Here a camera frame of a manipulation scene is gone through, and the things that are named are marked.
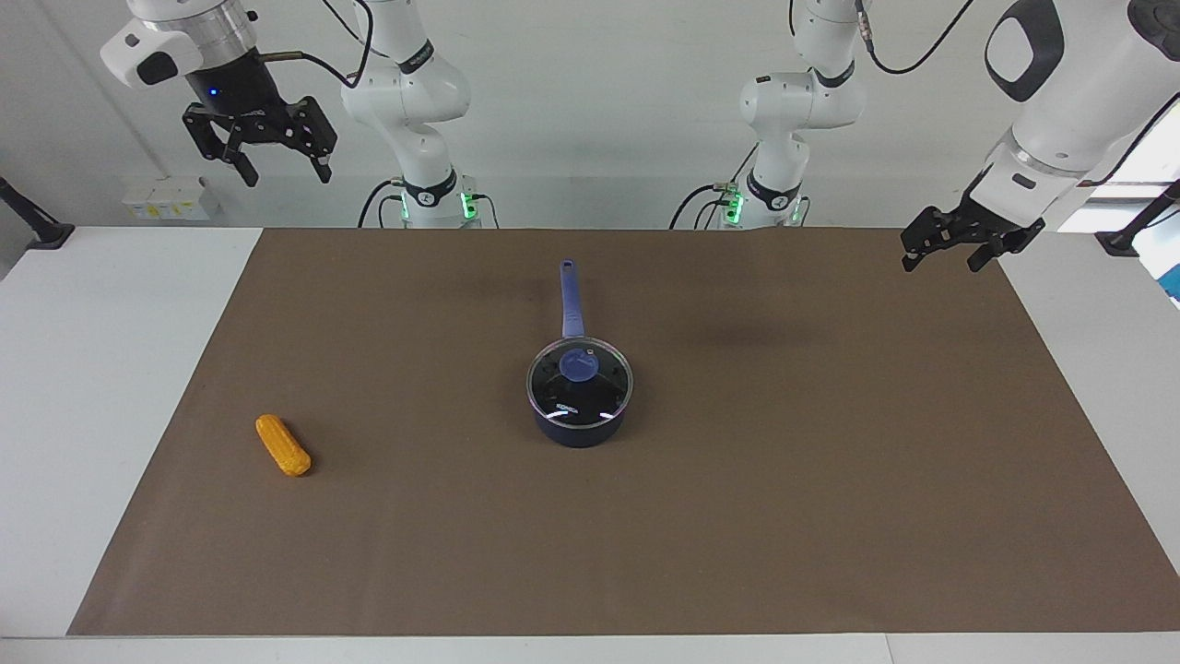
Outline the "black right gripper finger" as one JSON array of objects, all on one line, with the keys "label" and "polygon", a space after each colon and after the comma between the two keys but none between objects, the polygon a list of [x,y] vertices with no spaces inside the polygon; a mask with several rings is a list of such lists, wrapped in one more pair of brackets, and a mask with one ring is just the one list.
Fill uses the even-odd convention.
[{"label": "black right gripper finger", "polygon": [[240,123],[212,113],[201,101],[191,101],[182,114],[182,121],[204,159],[227,164],[247,186],[257,186],[257,169],[241,151],[243,134]]},{"label": "black right gripper finger", "polygon": [[330,156],[336,150],[337,133],[319,101],[307,96],[282,109],[281,144],[308,157],[321,184],[329,184]]}]

